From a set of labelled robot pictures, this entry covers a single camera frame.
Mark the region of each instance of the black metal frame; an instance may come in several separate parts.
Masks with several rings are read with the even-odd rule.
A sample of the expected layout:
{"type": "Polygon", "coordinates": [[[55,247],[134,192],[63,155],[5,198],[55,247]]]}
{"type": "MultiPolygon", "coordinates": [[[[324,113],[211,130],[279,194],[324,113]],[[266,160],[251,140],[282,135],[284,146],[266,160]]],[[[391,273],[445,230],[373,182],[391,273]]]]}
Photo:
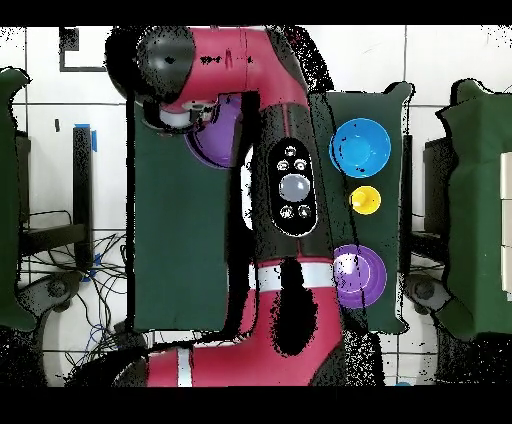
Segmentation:
{"type": "Polygon", "coordinates": [[[442,264],[448,263],[447,240],[437,234],[412,232],[409,238],[409,246],[411,252],[419,256],[424,256],[442,264]]]}
{"type": "Polygon", "coordinates": [[[80,45],[78,28],[59,27],[59,70],[60,72],[107,72],[104,66],[66,66],[66,52],[77,52],[80,45]]]}
{"type": "Polygon", "coordinates": [[[402,274],[411,267],[410,238],[412,229],[412,135],[405,135],[402,143],[402,174],[400,176],[400,231],[399,266],[402,274]]]}
{"type": "Polygon", "coordinates": [[[448,181],[458,157],[448,137],[425,143],[425,231],[448,239],[450,213],[448,181]]]}
{"type": "MultiPolygon", "coordinates": [[[[30,139],[17,131],[19,192],[21,221],[28,222],[30,139]]],[[[92,181],[91,132],[89,128],[73,129],[73,224],[44,229],[23,229],[20,234],[22,256],[30,256],[68,244],[75,245],[76,267],[87,272],[93,265],[92,251],[92,181]]]]}

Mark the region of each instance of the yellow cup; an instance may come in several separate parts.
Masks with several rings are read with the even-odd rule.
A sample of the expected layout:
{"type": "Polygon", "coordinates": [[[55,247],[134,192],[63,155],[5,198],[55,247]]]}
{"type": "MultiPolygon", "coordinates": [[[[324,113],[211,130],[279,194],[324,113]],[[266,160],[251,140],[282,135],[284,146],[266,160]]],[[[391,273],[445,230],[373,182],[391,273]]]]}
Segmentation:
{"type": "Polygon", "coordinates": [[[370,215],[379,209],[380,193],[371,186],[362,186],[355,189],[350,195],[350,204],[357,213],[370,215]]]}

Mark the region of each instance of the gray button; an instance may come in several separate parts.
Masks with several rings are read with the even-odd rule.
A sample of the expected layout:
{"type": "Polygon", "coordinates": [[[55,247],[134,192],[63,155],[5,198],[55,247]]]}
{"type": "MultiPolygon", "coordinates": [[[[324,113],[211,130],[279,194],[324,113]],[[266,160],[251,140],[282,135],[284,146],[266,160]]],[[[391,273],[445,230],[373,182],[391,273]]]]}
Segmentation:
{"type": "Polygon", "coordinates": [[[301,202],[308,197],[311,184],[306,177],[288,174],[279,183],[279,194],[287,202],[301,202]]]}
{"type": "Polygon", "coordinates": [[[422,281],[416,284],[414,287],[414,293],[421,300],[429,300],[432,296],[434,296],[435,291],[436,288],[431,281],[422,281]]]}
{"type": "Polygon", "coordinates": [[[297,159],[294,165],[297,171],[304,171],[306,169],[306,161],[303,159],[297,159]]]}
{"type": "Polygon", "coordinates": [[[311,216],[311,209],[307,205],[300,205],[299,206],[299,216],[301,218],[308,218],[311,216]]]}
{"type": "Polygon", "coordinates": [[[293,209],[291,206],[283,206],[281,208],[281,216],[285,219],[291,218],[293,216],[293,209]]]}
{"type": "Polygon", "coordinates": [[[295,149],[295,147],[293,146],[288,146],[285,150],[284,150],[284,154],[288,157],[291,157],[291,156],[295,156],[295,154],[297,153],[297,150],[295,149]]]}
{"type": "Polygon", "coordinates": [[[279,169],[280,171],[286,171],[288,169],[288,166],[288,162],[282,160],[277,164],[277,169],[279,169]]]}

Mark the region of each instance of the white box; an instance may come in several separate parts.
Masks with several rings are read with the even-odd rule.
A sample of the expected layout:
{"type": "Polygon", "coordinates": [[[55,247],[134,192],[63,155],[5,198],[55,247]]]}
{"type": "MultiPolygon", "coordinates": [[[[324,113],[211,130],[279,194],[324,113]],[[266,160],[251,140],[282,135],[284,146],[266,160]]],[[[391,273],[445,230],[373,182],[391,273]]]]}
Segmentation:
{"type": "Polygon", "coordinates": [[[512,200],[501,201],[501,244],[512,247],[512,200]]]}
{"type": "Polygon", "coordinates": [[[512,152],[500,156],[500,198],[512,199],[512,152]]]}
{"type": "Polygon", "coordinates": [[[512,293],[512,248],[501,246],[501,287],[512,293]]]}

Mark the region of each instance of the green panel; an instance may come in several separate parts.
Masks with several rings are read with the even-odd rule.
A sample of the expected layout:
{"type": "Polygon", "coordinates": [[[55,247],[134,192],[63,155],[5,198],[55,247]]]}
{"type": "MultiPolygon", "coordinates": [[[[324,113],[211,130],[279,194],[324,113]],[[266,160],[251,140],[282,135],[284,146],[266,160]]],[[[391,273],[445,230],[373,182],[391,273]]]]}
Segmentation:
{"type": "Polygon", "coordinates": [[[228,172],[199,162],[183,136],[162,137],[136,106],[135,327],[224,327],[228,172]]]}
{"type": "Polygon", "coordinates": [[[20,231],[20,197],[18,159],[16,157],[16,123],[11,116],[12,99],[29,82],[17,69],[0,71],[0,325],[32,331],[36,320],[16,301],[18,272],[18,233],[20,231]]]}
{"type": "Polygon", "coordinates": [[[348,197],[361,185],[375,187],[382,197],[382,204],[372,215],[354,212],[359,243],[375,251],[384,261],[387,284],[379,300],[363,310],[352,310],[359,321],[367,319],[371,331],[400,333],[404,324],[395,316],[396,282],[398,270],[399,194],[402,169],[402,110],[404,102],[412,94],[412,86],[406,82],[396,84],[387,93],[328,93],[336,129],[355,118],[372,119],[382,125],[391,139],[391,156],[386,166],[369,178],[351,178],[348,191],[343,186],[342,174],[329,157],[329,143],[333,129],[329,114],[322,107],[321,95],[312,96],[313,122],[319,146],[329,217],[334,246],[353,244],[354,238],[349,221],[348,197]]]}
{"type": "MultiPolygon", "coordinates": [[[[383,202],[375,214],[356,216],[361,244],[386,264],[388,284],[367,308],[371,330],[399,333],[395,317],[398,261],[398,196],[402,132],[401,112],[412,86],[401,83],[388,94],[328,93],[336,126],[358,117],[376,120],[388,131],[392,154],[376,176],[350,179],[349,189],[373,185],[383,202]]],[[[311,110],[319,143],[335,245],[352,243],[342,176],[332,165],[328,146],[332,128],[320,95],[311,110]]],[[[188,150],[183,137],[162,138],[141,122],[136,111],[135,275],[138,329],[220,330],[226,313],[224,260],[227,173],[208,168],[188,150]],[[208,252],[199,257],[200,252],[208,252]]]]}
{"type": "Polygon", "coordinates": [[[459,166],[450,177],[450,302],[437,316],[456,337],[512,333],[512,303],[501,285],[500,154],[512,151],[512,96],[472,80],[442,112],[459,166]]]}

